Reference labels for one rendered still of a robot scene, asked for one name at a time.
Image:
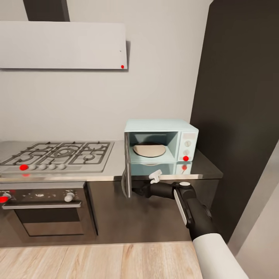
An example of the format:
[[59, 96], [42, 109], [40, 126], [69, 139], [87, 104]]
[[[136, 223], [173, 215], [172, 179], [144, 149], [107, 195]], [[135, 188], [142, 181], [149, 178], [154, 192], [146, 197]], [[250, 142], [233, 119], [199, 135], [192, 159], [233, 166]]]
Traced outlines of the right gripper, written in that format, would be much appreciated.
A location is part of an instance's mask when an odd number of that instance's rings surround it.
[[146, 185], [143, 188], [131, 188], [131, 190], [140, 196], [143, 196], [145, 194], [145, 198], [150, 198], [152, 195], [164, 197], [163, 187], [165, 184], [168, 183], [158, 182], [151, 184], [151, 181], [152, 180], [145, 180], [144, 183], [146, 183]]

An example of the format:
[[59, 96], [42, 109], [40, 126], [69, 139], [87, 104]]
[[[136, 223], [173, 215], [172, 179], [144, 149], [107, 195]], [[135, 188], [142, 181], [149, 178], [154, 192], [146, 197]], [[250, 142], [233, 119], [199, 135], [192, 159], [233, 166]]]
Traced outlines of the microwave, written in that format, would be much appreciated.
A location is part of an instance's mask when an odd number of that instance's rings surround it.
[[193, 161], [199, 130], [183, 119], [128, 119], [121, 183], [132, 204], [131, 162]]

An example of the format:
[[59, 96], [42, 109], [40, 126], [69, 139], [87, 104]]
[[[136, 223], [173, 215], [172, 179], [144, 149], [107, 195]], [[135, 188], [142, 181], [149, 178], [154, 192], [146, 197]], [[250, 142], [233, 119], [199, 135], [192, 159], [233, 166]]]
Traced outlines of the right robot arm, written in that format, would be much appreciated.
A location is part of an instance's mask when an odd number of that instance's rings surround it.
[[176, 200], [186, 228], [193, 242], [203, 279], [249, 279], [225, 244], [206, 205], [196, 198], [196, 191], [188, 182], [159, 182], [161, 170], [149, 175], [143, 188], [131, 188], [145, 198], [152, 195]]

